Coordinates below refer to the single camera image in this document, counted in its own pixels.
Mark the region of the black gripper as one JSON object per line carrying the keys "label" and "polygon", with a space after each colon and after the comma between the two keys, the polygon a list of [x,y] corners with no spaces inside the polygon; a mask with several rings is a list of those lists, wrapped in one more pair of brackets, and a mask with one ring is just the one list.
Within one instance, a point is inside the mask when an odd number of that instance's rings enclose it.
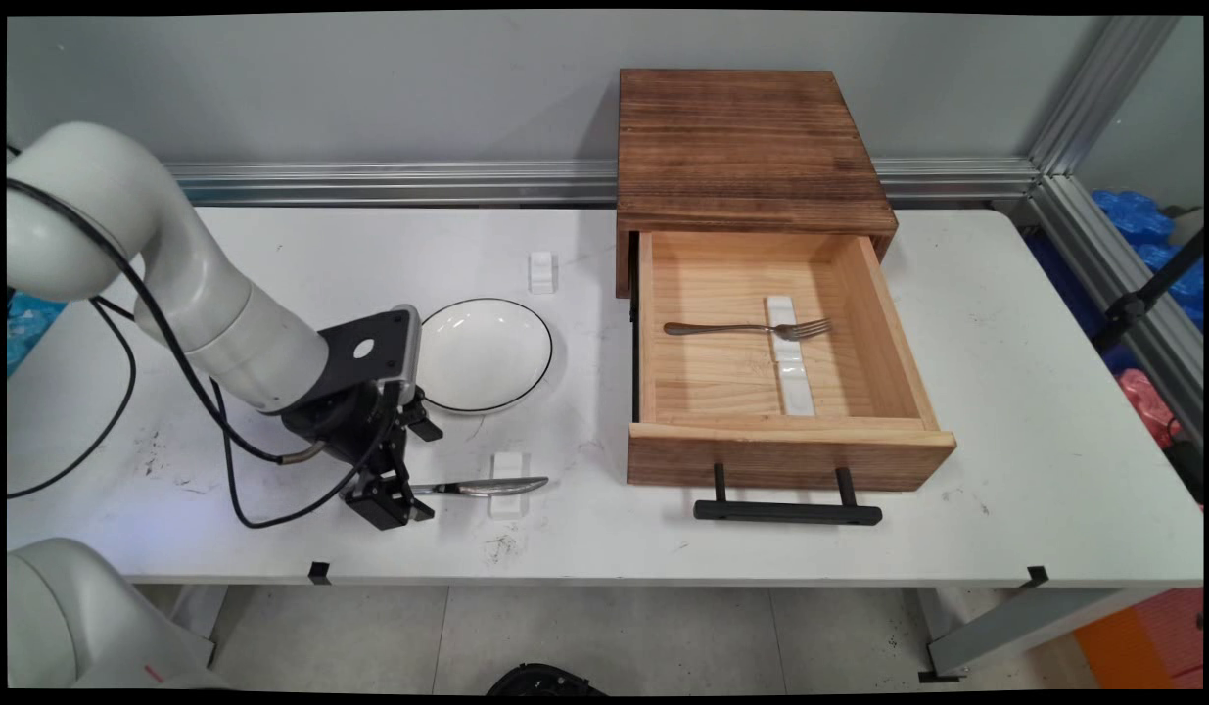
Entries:
{"label": "black gripper", "polygon": [[[401,405],[407,385],[368,381],[280,412],[283,427],[308,441],[310,453],[325,452],[361,464],[342,499],[381,531],[429,521],[436,514],[413,495],[404,451],[407,432],[422,443],[436,443],[442,439],[442,428],[426,410],[424,391],[411,391],[412,397]],[[397,418],[393,427],[391,418]]]}

